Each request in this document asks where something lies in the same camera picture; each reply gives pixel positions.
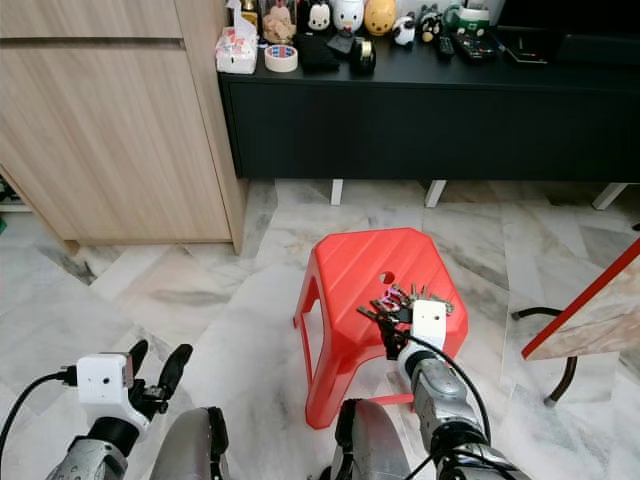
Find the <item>silver right robot leg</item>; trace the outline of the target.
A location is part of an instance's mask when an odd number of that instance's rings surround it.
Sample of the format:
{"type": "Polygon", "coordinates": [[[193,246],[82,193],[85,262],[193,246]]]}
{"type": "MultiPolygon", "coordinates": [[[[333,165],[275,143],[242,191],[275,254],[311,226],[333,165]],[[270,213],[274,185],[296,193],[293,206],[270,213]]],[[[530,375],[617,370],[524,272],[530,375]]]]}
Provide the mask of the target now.
{"type": "Polygon", "coordinates": [[[335,453],[320,480],[404,480],[413,467],[381,404],[346,399],[335,426],[335,453]]]}

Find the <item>silver left robot leg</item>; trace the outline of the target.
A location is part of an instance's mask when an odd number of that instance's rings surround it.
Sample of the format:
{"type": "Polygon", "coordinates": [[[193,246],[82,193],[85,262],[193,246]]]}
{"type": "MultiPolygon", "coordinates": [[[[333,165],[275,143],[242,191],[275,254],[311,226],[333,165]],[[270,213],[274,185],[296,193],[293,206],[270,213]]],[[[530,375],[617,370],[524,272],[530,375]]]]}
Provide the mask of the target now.
{"type": "Polygon", "coordinates": [[[227,422],[219,407],[192,408],[170,425],[148,480],[230,480],[227,422]]]}

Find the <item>yellow egg figurine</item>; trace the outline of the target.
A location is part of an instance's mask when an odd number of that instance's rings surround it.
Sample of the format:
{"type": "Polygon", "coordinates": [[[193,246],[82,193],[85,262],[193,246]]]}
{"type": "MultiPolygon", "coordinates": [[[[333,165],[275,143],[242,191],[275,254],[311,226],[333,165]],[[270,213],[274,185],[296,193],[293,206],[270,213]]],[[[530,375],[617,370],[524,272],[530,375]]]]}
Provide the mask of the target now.
{"type": "Polygon", "coordinates": [[[364,27],[371,36],[387,35],[398,17],[397,0],[367,0],[365,3],[364,27]]]}

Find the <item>silver robot leg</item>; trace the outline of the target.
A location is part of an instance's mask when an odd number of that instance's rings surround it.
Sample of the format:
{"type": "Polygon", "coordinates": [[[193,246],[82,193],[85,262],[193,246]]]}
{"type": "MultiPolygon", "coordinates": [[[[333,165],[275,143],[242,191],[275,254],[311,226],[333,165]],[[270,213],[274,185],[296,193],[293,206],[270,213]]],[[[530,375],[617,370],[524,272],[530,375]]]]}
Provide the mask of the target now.
{"type": "Polygon", "coordinates": [[[227,422],[219,407],[192,408],[170,425],[148,480],[230,480],[227,422]]]}
{"type": "Polygon", "coordinates": [[[346,399],[335,426],[335,453],[320,480],[404,480],[413,467],[381,404],[346,399]]]}

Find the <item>small panda figurine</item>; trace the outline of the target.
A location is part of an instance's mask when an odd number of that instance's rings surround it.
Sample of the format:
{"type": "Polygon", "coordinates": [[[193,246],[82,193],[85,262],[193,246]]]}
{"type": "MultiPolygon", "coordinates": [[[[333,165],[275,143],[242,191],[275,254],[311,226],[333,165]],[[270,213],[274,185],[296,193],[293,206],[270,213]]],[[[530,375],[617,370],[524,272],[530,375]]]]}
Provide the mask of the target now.
{"type": "Polygon", "coordinates": [[[392,26],[392,40],[402,47],[412,47],[415,44],[417,19],[412,12],[396,19],[392,26]]]}

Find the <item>red edged wooden table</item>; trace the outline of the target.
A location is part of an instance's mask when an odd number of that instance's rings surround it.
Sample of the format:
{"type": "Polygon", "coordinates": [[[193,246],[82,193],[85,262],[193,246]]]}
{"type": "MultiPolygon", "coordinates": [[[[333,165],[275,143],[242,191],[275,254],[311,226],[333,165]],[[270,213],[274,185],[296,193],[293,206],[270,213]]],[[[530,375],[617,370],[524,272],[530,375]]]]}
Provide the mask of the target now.
{"type": "Polygon", "coordinates": [[[522,348],[526,360],[640,346],[640,238],[522,348]]]}

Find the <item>red plastic stool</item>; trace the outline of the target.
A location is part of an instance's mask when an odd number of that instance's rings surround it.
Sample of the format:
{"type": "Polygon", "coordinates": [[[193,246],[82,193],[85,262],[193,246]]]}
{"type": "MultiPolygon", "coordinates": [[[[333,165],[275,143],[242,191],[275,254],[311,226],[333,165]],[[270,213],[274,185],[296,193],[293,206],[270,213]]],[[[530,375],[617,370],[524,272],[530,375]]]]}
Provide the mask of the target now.
{"type": "Polygon", "coordinates": [[[334,233],[312,248],[293,316],[306,365],[306,424],[329,428],[356,372],[385,348],[375,324],[357,308],[390,285],[415,287],[451,303],[444,351],[456,356],[468,334],[468,314],[429,236],[412,228],[334,233]]]}

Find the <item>brown bear figurine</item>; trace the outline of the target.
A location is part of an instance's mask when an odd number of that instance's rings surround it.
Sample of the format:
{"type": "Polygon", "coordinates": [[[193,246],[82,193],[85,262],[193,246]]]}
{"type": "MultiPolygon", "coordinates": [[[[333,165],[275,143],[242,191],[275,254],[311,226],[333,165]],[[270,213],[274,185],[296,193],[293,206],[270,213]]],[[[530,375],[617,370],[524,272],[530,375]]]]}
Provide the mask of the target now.
{"type": "Polygon", "coordinates": [[[261,0],[262,37],[269,45],[292,45],[297,33],[294,0],[261,0]]]}

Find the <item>black wallet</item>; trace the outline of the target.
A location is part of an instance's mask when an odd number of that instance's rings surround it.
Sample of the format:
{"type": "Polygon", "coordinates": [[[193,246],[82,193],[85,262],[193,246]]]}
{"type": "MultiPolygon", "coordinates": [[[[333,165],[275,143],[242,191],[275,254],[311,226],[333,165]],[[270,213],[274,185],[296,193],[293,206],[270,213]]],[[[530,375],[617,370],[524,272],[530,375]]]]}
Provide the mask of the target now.
{"type": "Polygon", "coordinates": [[[340,67],[340,61],[323,36],[298,35],[294,37],[294,47],[298,50],[298,64],[303,72],[334,72],[340,67]]]}

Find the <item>black curved table leg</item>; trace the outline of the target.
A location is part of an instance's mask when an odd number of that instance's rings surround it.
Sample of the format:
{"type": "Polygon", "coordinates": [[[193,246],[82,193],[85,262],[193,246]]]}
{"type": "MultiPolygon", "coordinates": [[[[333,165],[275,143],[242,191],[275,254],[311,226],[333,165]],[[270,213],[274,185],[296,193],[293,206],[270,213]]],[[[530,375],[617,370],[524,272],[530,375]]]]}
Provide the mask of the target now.
{"type": "MultiPolygon", "coordinates": [[[[532,315],[547,315],[558,317],[562,314],[562,310],[558,310],[558,308],[549,308],[549,307],[531,307],[531,308],[521,308],[521,310],[513,311],[511,315],[511,319],[513,321],[518,321],[522,319],[522,317],[529,317],[532,315]]],[[[572,384],[573,378],[575,378],[577,366],[579,366],[579,357],[570,356],[567,358],[566,362],[564,362],[564,371],[561,376],[561,380],[558,381],[556,388],[552,390],[552,393],[548,394],[547,397],[544,398],[544,406],[548,408],[554,408],[557,406],[559,401],[561,401],[564,393],[567,392],[568,388],[572,384]]]]}

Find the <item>white round figurine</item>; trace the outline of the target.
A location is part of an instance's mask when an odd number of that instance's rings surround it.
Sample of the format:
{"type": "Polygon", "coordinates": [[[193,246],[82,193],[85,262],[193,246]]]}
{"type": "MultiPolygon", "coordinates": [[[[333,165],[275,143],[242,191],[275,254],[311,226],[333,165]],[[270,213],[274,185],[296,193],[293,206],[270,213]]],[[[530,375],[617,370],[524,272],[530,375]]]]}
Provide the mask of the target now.
{"type": "Polygon", "coordinates": [[[364,0],[332,0],[332,23],[340,35],[356,35],[364,26],[364,0]]]}

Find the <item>black sideboard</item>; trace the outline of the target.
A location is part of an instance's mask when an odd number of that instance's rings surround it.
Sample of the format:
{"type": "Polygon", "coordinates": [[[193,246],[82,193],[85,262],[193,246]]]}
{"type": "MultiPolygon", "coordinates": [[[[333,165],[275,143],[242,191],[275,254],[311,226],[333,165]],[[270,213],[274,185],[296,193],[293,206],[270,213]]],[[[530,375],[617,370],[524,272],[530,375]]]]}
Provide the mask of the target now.
{"type": "Polygon", "coordinates": [[[374,52],[369,74],[219,74],[239,177],[640,187],[640,67],[374,52]]]}

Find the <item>white tissue pack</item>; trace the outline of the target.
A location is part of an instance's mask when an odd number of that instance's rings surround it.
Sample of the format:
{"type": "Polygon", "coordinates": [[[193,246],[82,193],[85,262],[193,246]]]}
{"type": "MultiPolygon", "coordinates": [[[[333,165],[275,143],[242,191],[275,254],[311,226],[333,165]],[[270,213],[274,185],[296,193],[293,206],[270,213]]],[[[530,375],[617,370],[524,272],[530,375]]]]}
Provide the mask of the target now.
{"type": "Polygon", "coordinates": [[[255,27],[224,27],[215,49],[216,69],[220,73],[248,76],[255,73],[259,56],[259,36],[255,27]]]}

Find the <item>light wooden cabinet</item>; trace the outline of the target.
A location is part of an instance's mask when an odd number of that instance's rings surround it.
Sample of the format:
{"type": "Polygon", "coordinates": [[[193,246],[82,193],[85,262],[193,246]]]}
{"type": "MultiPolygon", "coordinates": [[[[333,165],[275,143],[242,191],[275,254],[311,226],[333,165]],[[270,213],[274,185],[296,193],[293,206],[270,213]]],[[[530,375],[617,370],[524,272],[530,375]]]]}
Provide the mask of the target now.
{"type": "Polygon", "coordinates": [[[0,0],[0,170],[69,251],[244,247],[227,0],[0,0]]]}

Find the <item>beige masking tape roll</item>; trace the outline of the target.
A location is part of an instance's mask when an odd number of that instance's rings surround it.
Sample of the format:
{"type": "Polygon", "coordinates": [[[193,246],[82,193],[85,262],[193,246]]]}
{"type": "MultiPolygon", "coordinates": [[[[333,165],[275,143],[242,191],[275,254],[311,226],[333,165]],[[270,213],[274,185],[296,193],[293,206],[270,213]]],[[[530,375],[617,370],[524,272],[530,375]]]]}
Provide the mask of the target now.
{"type": "Polygon", "coordinates": [[[288,73],[300,68],[300,51],[297,47],[285,44],[266,46],[262,50],[264,65],[270,72],[288,73]]]}

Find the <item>black television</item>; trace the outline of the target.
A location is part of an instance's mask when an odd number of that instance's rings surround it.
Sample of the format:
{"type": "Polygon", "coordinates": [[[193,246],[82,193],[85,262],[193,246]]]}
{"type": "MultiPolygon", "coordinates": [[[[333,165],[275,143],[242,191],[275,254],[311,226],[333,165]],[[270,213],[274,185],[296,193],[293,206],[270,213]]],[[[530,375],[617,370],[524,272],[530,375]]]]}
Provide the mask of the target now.
{"type": "Polygon", "coordinates": [[[494,33],[549,63],[640,67],[640,0],[504,0],[494,33]]]}

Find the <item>green white container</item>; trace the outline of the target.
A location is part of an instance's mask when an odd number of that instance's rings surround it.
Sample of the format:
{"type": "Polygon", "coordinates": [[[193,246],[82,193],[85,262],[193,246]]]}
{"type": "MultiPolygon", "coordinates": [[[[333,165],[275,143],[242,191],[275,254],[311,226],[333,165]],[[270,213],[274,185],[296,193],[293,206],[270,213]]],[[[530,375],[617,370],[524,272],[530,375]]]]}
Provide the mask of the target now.
{"type": "Polygon", "coordinates": [[[485,0],[454,0],[445,9],[443,23],[457,35],[484,36],[492,23],[492,10],[485,0]]]}

